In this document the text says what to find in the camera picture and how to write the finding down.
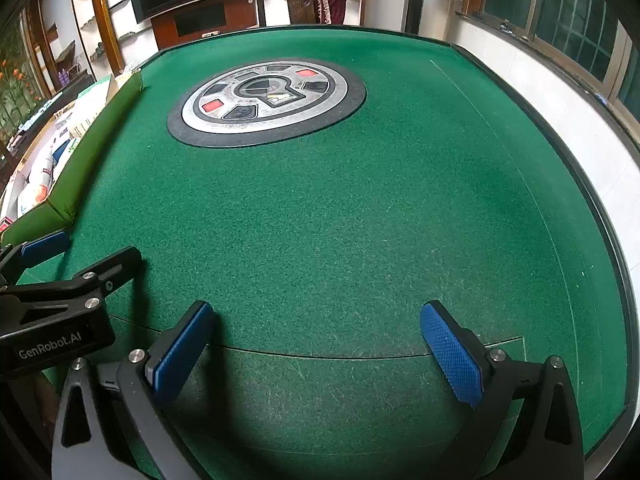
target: wooden tv cabinet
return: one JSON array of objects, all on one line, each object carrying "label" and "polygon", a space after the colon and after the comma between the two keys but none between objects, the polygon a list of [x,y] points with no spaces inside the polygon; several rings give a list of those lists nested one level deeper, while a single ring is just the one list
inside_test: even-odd
[{"label": "wooden tv cabinet", "polygon": [[256,0],[198,0],[151,18],[161,50],[257,24]]}]

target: cardboard box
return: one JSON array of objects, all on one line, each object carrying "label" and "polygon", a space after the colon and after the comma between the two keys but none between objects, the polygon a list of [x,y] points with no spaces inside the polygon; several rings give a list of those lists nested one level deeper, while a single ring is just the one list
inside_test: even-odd
[{"label": "cardboard box", "polygon": [[65,124],[69,135],[81,139],[117,91],[116,79],[113,75],[108,75],[80,92],[73,113]]}]

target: green padded rail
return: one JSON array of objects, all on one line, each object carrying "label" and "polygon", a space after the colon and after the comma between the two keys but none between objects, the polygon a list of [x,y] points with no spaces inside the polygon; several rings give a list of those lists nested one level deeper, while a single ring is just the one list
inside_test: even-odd
[{"label": "green padded rail", "polygon": [[3,246],[35,240],[73,224],[106,143],[141,90],[142,75],[135,72],[89,126],[46,200],[5,229]]}]

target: green felt table surface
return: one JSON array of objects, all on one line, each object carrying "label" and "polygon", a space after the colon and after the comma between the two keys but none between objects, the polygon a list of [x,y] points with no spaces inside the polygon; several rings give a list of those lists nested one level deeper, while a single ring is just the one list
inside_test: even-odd
[{"label": "green felt table surface", "polygon": [[[355,72],[365,103],[320,132],[252,148],[168,134],[169,110],[207,75],[279,57]],[[598,226],[543,134],[452,48],[264,30],[172,50],[142,75],[72,249],[26,279],[138,247],[146,273],[108,299],[122,351],[193,300],[215,307],[206,356],[224,378],[202,365],[172,412],[212,469],[220,443],[281,478],[396,478],[427,465],[468,414],[420,334],[432,299],[487,345],[562,356],[585,450],[620,414],[625,327]]]}]

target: blue gripper pad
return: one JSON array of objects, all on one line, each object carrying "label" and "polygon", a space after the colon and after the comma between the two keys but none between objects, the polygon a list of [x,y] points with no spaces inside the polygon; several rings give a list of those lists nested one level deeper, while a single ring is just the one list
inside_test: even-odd
[{"label": "blue gripper pad", "polygon": [[71,239],[66,231],[56,231],[53,234],[28,242],[22,246],[20,265],[31,269],[36,265],[64,253],[71,246]]},{"label": "blue gripper pad", "polygon": [[[209,303],[197,301],[174,329],[162,334],[170,336],[170,339],[159,339],[149,349],[147,366],[152,365],[152,368],[148,370],[150,373],[147,373],[147,377],[151,376],[156,403],[167,404],[178,396],[211,338],[214,323],[213,307]],[[167,349],[162,348],[165,343],[168,343]]]},{"label": "blue gripper pad", "polygon": [[482,399],[480,368],[431,303],[420,312],[420,329],[456,398],[475,408]]}]

